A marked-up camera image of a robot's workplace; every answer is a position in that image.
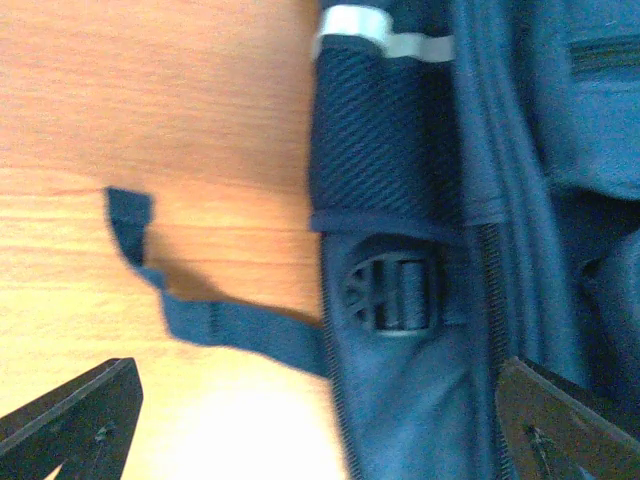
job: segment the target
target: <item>backpack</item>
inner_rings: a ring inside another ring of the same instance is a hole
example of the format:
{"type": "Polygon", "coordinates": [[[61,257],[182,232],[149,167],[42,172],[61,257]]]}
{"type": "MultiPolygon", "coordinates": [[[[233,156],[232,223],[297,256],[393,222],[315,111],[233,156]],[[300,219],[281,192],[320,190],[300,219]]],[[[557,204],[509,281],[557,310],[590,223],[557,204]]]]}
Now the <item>backpack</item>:
{"type": "Polygon", "coordinates": [[[356,480],[517,478],[494,400],[514,355],[637,415],[640,3],[320,7],[323,328],[175,298],[143,265],[150,197],[110,188],[171,333],[328,376],[356,480]]]}

